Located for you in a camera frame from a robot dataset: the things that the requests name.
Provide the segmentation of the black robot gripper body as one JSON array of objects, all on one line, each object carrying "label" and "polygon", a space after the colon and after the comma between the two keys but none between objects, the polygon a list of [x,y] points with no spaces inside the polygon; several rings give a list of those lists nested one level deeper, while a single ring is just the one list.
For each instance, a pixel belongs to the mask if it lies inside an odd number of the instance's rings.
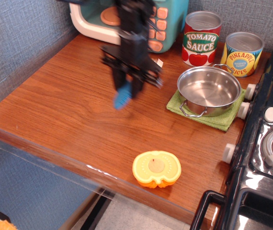
[{"label": "black robot gripper body", "polygon": [[162,86],[159,77],[161,67],[148,54],[149,27],[155,3],[152,0],[115,0],[120,18],[118,35],[120,45],[102,46],[102,62],[120,69],[131,77],[142,78],[158,88]]}]

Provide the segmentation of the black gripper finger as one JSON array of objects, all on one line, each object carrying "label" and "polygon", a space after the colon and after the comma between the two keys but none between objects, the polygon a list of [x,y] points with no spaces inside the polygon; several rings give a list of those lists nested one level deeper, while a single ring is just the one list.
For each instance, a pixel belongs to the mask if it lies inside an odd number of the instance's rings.
[{"label": "black gripper finger", "polygon": [[132,85],[132,88],[131,88],[132,99],[134,99],[137,97],[138,93],[142,91],[144,80],[142,78],[133,76],[131,85]]},{"label": "black gripper finger", "polygon": [[126,83],[126,73],[120,69],[112,68],[114,87],[116,91],[122,88]]}]

